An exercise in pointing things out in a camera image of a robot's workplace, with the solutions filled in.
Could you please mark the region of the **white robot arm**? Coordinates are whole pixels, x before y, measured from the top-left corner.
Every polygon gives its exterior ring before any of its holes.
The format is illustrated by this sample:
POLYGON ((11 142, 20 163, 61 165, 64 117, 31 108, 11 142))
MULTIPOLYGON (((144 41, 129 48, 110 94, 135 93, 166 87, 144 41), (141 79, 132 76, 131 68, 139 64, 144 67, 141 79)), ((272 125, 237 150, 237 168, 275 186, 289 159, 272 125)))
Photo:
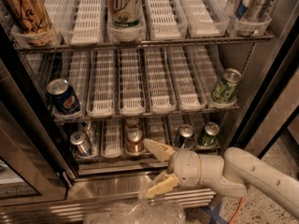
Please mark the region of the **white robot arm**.
POLYGON ((151 139, 144 147, 167 169, 140 191, 139 196, 152 199, 175 187, 205 186, 231 197, 247 194, 247 184, 267 195, 293 217, 299 218, 299 182, 261 161, 247 151, 229 147, 221 156, 197 154, 191 150, 175 150, 151 139))

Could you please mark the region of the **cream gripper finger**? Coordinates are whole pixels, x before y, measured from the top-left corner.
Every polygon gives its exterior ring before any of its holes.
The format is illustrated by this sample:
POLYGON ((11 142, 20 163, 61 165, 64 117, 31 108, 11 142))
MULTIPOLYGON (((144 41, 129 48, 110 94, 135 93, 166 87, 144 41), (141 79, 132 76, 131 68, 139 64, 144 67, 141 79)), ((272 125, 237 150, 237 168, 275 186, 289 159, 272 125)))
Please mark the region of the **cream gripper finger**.
POLYGON ((166 144, 156 142, 154 140, 145 138, 143 140, 144 147, 155 156, 158 161, 168 161, 169 158, 175 153, 175 150, 166 144))
POLYGON ((179 184, 179 179, 175 174, 169 174, 167 171, 161 172, 143 190, 145 199, 152 199, 157 195, 165 194, 171 191, 179 184))

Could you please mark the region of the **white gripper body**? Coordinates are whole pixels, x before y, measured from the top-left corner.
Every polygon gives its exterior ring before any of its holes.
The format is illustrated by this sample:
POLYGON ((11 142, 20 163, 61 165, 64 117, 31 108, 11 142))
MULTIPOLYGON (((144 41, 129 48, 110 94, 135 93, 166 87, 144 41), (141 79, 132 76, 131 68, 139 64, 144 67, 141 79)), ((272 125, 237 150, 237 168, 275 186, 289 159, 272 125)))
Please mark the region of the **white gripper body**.
POLYGON ((178 178, 181 187, 195 187, 200 180, 199 156, 190 150, 176 151, 169 158, 167 172, 178 178))

